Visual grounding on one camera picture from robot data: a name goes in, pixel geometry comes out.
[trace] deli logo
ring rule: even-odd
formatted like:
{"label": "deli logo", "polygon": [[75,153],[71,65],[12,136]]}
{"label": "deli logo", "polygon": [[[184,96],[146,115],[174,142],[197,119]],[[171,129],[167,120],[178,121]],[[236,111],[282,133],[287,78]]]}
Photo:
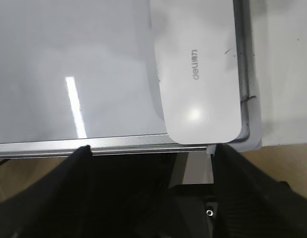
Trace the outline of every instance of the deli logo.
{"label": "deli logo", "polygon": [[198,57],[197,57],[197,50],[192,50],[191,52],[191,59],[192,59],[192,73],[193,79],[198,80]]}

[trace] wooden surface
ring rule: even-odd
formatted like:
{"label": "wooden surface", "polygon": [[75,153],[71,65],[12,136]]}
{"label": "wooden surface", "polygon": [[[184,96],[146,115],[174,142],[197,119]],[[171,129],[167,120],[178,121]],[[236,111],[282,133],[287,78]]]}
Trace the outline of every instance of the wooden surface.
{"label": "wooden surface", "polygon": [[[270,146],[257,151],[243,153],[252,163],[276,180],[287,181],[291,188],[307,198],[307,144]],[[193,168],[198,160],[201,168]],[[63,159],[10,160],[0,167],[0,201],[14,196],[56,167]],[[187,168],[194,171],[193,176],[185,175],[185,183],[207,182],[210,171],[208,160],[198,153],[190,156]]]}
{"label": "wooden surface", "polygon": [[243,153],[253,164],[307,198],[307,144],[268,146]]}

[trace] dark mark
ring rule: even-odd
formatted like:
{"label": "dark mark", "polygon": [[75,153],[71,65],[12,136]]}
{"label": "dark mark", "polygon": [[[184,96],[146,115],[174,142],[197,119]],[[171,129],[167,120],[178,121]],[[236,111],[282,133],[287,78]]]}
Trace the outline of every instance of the dark mark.
{"label": "dark mark", "polygon": [[232,48],[228,49],[224,54],[227,54]]}

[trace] black cable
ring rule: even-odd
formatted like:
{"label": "black cable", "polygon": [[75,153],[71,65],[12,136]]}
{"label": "black cable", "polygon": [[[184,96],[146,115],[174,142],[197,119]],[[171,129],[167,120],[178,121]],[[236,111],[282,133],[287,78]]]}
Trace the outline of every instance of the black cable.
{"label": "black cable", "polygon": [[10,159],[1,160],[1,161],[0,161],[0,166],[3,165],[3,164],[5,164],[5,163],[8,162],[9,160],[10,160]]}

